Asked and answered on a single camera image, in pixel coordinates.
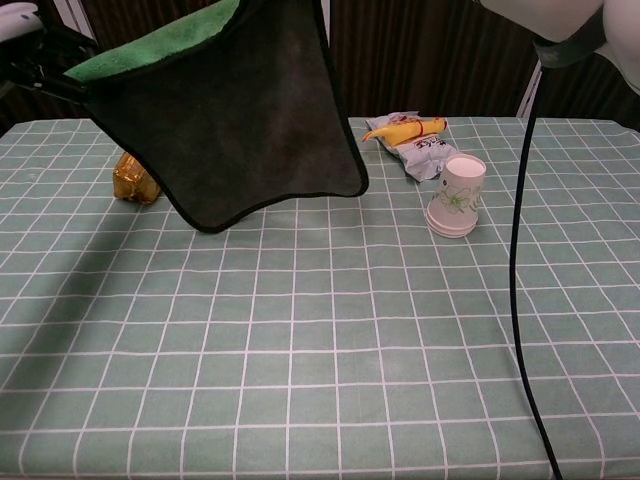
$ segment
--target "gold wrapped snack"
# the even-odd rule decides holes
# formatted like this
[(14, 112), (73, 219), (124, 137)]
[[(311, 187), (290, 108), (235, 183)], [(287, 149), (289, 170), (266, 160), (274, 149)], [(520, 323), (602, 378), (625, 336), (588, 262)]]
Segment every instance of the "gold wrapped snack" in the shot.
[(160, 195), (160, 187), (142, 165), (125, 152), (113, 169), (113, 195), (149, 205)]

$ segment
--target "upside-down paper cup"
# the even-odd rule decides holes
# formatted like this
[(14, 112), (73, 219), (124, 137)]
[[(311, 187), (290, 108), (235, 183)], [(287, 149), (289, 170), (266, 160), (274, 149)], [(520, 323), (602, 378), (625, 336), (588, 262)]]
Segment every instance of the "upside-down paper cup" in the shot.
[(486, 171), (484, 162), (471, 155), (457, 153), (447, 160), (426, 211), (427, 223), (435, 233), (458, 238), (475, 228)]

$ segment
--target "green tablecloth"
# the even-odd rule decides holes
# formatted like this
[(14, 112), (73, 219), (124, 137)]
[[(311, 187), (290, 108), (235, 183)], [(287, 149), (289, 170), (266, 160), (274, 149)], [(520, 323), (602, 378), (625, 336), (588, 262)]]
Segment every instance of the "green tablecloth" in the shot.
[[(426, 228), (435, 183), (375, 142), (365, 196), (283, 202), (213, 236), (164, 197), (114, 200), (121, 151), (90, 121), (15, 126), (0, 140), (0, 473), (549, 478), (509, 318), (523, 123), (449, 120), (445, 138), (488, 165), (459, 240)], [(638, 478), (640, 138), (546, 120), (531, 154), (533, 388), (567, 478)]]

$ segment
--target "microfiber cloth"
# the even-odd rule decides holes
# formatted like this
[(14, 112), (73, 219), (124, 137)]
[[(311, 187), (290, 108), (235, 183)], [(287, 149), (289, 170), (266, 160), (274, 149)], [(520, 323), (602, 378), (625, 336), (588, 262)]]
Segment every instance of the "microfiber cloth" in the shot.
[(320, 0), (221, 0), (66, 74), (89, 88), (92, 119), (198, 230), (368, 187)]

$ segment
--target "green towel edge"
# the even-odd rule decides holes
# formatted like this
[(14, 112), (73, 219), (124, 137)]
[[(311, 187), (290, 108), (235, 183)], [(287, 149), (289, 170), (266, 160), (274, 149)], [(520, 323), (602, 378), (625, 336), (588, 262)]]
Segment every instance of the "green towel edge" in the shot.
[(240, 1), (220, 0), (133, 42), (90, 58), (65, 75), (87, 83), (159, 62), (220, 33)]

